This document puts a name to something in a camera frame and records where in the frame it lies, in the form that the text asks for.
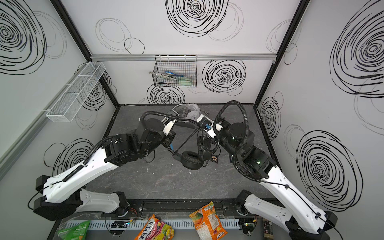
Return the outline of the white gaming headset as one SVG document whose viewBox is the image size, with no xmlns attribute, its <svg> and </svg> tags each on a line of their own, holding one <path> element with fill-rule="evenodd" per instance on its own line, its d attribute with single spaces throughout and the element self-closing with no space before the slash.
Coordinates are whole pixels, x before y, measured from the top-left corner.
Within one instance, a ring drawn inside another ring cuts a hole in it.
<svg viewBox="0 0 384 240">
<path fill-rule="evenodd" d="M 172 108 L 179 117 L 197 120 L 201 115 L 201 109 L 197 104 L 179 104 Z"/>
</svg>

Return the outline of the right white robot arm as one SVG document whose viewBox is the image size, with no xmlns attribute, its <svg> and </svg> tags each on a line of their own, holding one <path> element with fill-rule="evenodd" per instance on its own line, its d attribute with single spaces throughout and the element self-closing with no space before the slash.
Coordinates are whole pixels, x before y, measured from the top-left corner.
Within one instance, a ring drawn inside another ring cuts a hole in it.
<svg viewBox="0 0 384 240">
<path fill-rule="evenodd" d="M 229 153 L 231 163 L 242 176 L 262 185 L 280 202 L 275 205 L 243 190 L 237 197 L 240 214 L 263 217 L 285 230 L 292 240 L 331 238 L 327 232 L 336 228 L 337 216 L 312 203 L 267 153 L 254 146 L 254 133 L 240 102 L 229 101 L 214 120 L 200 116 L 197 122 Z"/>
</svg>

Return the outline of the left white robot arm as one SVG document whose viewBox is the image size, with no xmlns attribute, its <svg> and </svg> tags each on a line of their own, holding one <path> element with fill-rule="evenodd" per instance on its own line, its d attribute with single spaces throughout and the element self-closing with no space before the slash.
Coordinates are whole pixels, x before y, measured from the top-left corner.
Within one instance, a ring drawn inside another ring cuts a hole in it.
<svg viewBox="0 0 384 240">
<path fill-rule="evenodd" d="M 131 208 L 123 192 L 95 193 L 85 186 L 109 171 L 143 159 L 160 145 L 169 147 L 175 137 L 172 128 L 179 121 L 184 118 L 154 111 L 143 113 L 137 129 L 104 137 L 80 163 L 56 176 L 37 178 L 36 191 L 41 197 L 30 200 L 28 208 L 50 221 L 79 212 L 124 217 Z"/>
</svg>

